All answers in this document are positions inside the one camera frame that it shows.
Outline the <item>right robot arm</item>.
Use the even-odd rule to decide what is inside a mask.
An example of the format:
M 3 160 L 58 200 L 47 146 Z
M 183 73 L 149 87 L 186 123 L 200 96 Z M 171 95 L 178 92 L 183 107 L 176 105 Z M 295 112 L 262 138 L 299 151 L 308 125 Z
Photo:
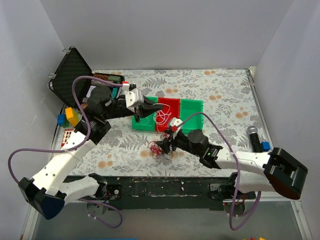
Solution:
M 173 118 L 164 131 L 166 136 L 155 141 L 163 154 L 181 149 L 198 156 L 209 169 L 234 169 L 221 191 L 225 199 L 237 199 L 250 192 L 276 192 L 281 196 L 299 200 L 303 191 L 308 168 L 286 150 L 275 147 L 272 151 L 233 151 L 209 142 L 200 129 L 182 132 L 185 120 Z

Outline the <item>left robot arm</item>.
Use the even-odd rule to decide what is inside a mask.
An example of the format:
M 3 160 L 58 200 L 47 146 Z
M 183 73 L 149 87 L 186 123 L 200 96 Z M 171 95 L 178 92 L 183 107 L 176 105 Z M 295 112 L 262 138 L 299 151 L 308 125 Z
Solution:
M 111 129 L 110 119 L 134 116 L 139 121 L 164 108 L 130 85 L 120 92 L 115 99 L 109 86 L 94 87 L 87 98 L 81 121 L 62 148 L 55 151 L 55 157 L 32 178 L 24 177 L 19 181 L 24 199 L 45 219 L 54 218 L 65 205 L 86 196 L 95 200 L 105 198 L 107 181 L 96 173 L 69 183 L 65 179 Z

